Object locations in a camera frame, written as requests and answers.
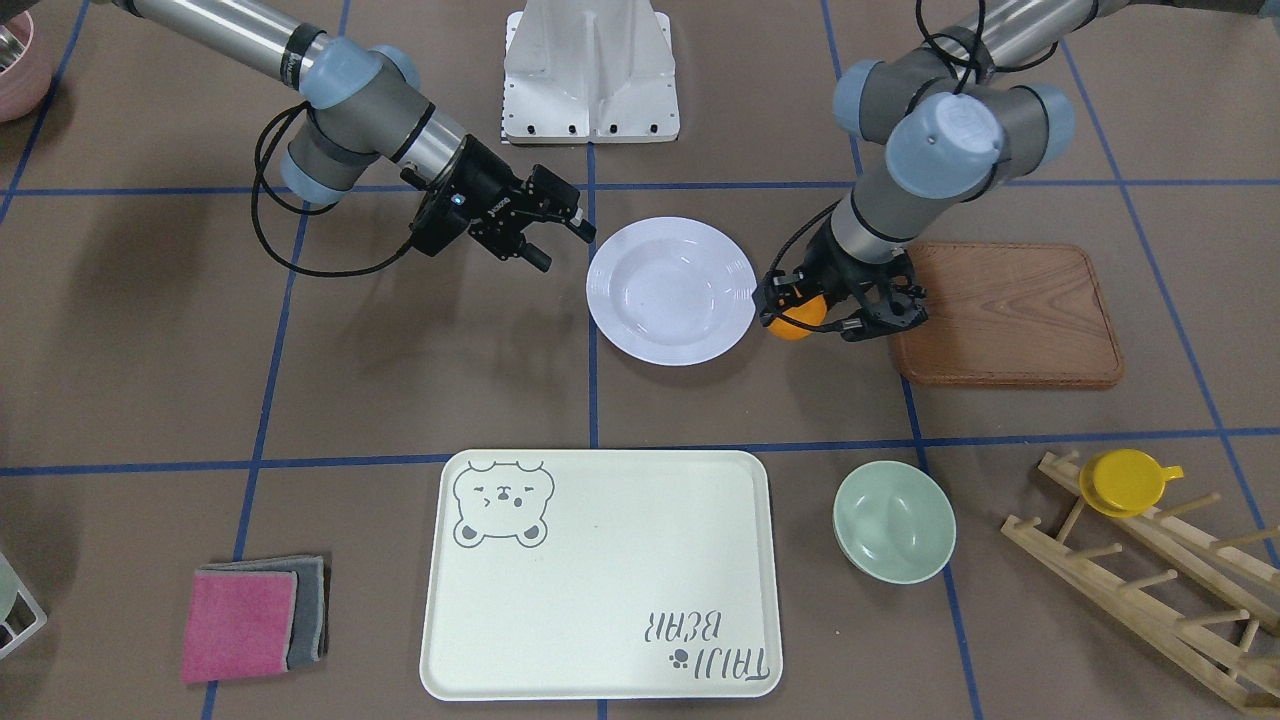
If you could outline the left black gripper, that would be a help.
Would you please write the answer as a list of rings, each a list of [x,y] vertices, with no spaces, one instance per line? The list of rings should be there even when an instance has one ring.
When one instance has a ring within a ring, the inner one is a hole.
[[[837,245],[829,225],[827,215],[813,217],[774,255],[755,288],[759,324],[776,337],[837,334],[846,342],[924,324],[927,292],[911,259],[892,251],[886,264],[856,260]],[[828,313],[786,310],[819,293]]]

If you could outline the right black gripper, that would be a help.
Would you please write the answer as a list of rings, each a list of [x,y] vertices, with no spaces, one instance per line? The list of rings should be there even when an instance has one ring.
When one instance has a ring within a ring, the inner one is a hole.
[[[532,223],[562,224],[585,243],[596,227],[579,206],[580,191],[541,164],[520,179],[509,165],[471,135],[443,173],[429,179],[415,164],[402,179],[425,192],[410,223],[408,245],[435,258],[466,233],[500,260],[520,258],[540,273],[552,259],[524,231]]]

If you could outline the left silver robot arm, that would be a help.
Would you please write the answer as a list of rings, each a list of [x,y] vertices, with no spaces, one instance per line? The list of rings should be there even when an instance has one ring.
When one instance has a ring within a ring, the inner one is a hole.
[[[982,1],[895,61],[849,67],[833,95],[838,126],[883,147],[850,191],[803,225],[803,263],[772,263],[754,291],[759,323],[785,340],[896,334],[928,318],[908,246],[947,209],[1060,158],[1076,127],[1050,85],[992,79],[1050,59],[1070,33],[1123,1]]]

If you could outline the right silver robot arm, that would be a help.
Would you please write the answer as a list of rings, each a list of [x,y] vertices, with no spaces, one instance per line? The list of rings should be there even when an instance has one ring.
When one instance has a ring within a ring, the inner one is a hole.
[[[415,64],[389,46],[362,47],[260,1],[124,1],[138,18],[279,79],[302,102],[271,119],[253,151],[251,217],[270,192],[266,167],[288,126],[280,174],[300,197],[294,213],[333,209],[379,159],[422,191],[402,249],[436,256],[462,234],[494,256],[518,258],[547,272],[550,259],[525,237],[534,223],[567,227],[585,242],[596,231],[580,192],[545,167],[521,179],[479,138],[421,94]]]

